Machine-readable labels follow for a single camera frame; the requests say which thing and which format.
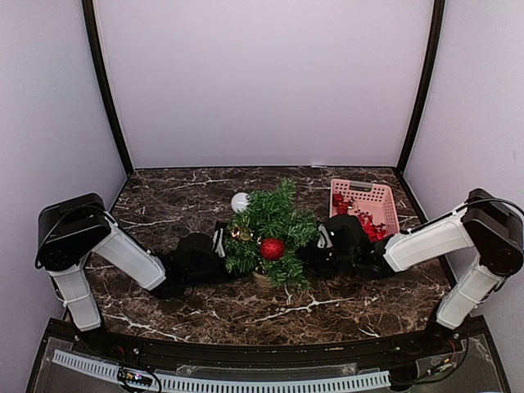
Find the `small green christmas tree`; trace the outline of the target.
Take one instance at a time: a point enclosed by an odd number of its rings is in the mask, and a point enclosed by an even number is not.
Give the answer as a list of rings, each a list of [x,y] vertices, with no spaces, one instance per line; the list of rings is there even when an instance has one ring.
[[[248,207],[233,215],[224,236],[227,271],[235,275],[260,273],[272,287],[309,289],[299,249],[318,238],[318,224],[311,211],[296,206],[296,183],[284,179],[273,190],[256,190],[249,196]],[[231,230],[235,226],[251,229],[253,239],[250,242],[233,240]],[[262,258],[260,244],[265,238],[277,238],[285,243],[281,259]]]

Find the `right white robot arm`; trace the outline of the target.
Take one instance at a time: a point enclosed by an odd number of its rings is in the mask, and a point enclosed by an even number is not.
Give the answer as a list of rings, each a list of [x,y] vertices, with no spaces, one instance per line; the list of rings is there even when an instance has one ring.
[[[305,266],[319,274],[383,279],[434,258],[468,253],[472,262],[456,277],[418,337],[418,348],[435,355],[488,296],[523,267],[523,209],[482,188],[465,202],[415,228],[371,242],[359,219],[336,215],[320,224],[318,236],[298,251]]]

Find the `pink plastic basket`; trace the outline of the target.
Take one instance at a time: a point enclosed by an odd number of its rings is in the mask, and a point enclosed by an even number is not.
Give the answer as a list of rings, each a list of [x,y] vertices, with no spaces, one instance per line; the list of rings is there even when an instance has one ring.
[[[374,215],[376,223],[386,224],[387,236],[397,234],[400,231],[395,200],[389,186],[334,178],[331,181],[329,197],[329,215],[331,217],[336,215],[331,204],[332,195],[335,193],[341,193],[345,197],[354,197],[362,210]]]

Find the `red drum ornament gold trim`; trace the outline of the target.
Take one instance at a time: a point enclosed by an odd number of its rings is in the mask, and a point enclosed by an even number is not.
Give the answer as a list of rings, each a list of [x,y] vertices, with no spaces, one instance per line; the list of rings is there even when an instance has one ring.
[[[250,242],[254,237],[254,233],[246,226],[235,226],[231,230],[231,237],[237,242]]]

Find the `white ball ornament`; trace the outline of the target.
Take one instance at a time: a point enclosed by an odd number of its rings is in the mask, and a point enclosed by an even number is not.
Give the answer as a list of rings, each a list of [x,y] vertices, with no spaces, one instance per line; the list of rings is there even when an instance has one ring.
[[[236,193],[230,201],[230,206],[233,212],[234,213],[243,212],[249,205],[249,199],[250,199],[250,196],[246,192]]]

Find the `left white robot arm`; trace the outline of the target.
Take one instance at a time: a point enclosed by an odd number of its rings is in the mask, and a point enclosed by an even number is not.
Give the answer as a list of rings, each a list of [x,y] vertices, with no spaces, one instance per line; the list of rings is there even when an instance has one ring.
[[[189,287],[229,282],[225,224],[213,235],[192,233],[174,251],[156,255],[139,244],[106,210],[96,193],[44,208],[38,215],[35,266],[50,275],[83,342],[98,357],[115,351],[115,338],[103,328],[103,317],[85,277],[82,261],[95,254],[132,278],[157,299],[181,296]]]

